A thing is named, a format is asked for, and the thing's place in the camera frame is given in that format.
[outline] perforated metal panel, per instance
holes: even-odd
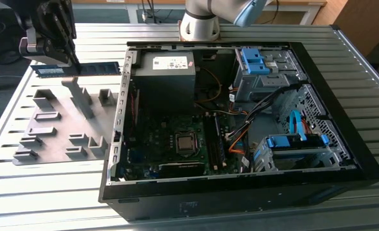
[[[338,148],[338,153],[342,159],[351,159],[342,139],[338,136],[336,129],[332,123],[327,120],[320,120],[319,116],[326,115],[319,99],[315,95],[311,85],[304,85],[299,91],[290,91],[275,102],[274,112],[279,116],[279,130],[290,133],[290,112],[291,110],[300,111],[306,116],[314,133],[326,134],[330,138],[330,146]]]

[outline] wooden cabinet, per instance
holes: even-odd
[[[366,56],[379,43],[379,0],[327,1],[314,24],[336,24]]]

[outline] wire bundle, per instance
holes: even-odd
[[[235,137],[235,135],[238,133],[240,133],[240,135],[238,136],[238,138],[235,139],[235,141],[232,142],[232,145],[230,146],[230,152],[232,153],[240,153],[243,154],[244,152],[243,151],[239,151],[239,150],[235,150],[234,147],[236,145],[236,142],[243,138],[243,136],[246,135],[248,129],[250,129],[250,126],[251,126],[251,123],[254,122],[254,119],[255,119],[255,116],[264,110],[267,109],[272,103],[274,103],[274,100],[278,98],[278,96],[280,94],[283,94],[286,91],[290,91],[290,90],[295,90],[295,89],[299,89],[302,87],[302,83],[298,83],[298,84],[291,84],[290,86],[287,87],[282,87],[279,88],[276,91],[274,91],[270,95],[267,95],[258,103],[256,105],[254,106],[251,112],[247,114],[247,117],[244,119],[244,123],[243,125],[236,129],[234,130],[231,133],[228,133],[227,135],[227,138],[231,139]]]

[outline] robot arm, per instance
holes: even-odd
[[[76,38],[71,0],[0,0],[16,13],[27,32],[20,53],[32,60],[74,68],[80,72],[75,55]]]
[[[187,0],[180,24],[180,37],[187,41],[214,41],[219,38],[218,17],[247,27],[272,0]]]

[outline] motherboard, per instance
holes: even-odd
[[[238,160],[223,142],[230,131],[227,115],[143,116],[134,129],[123,168],[128,180],[238,172]]]

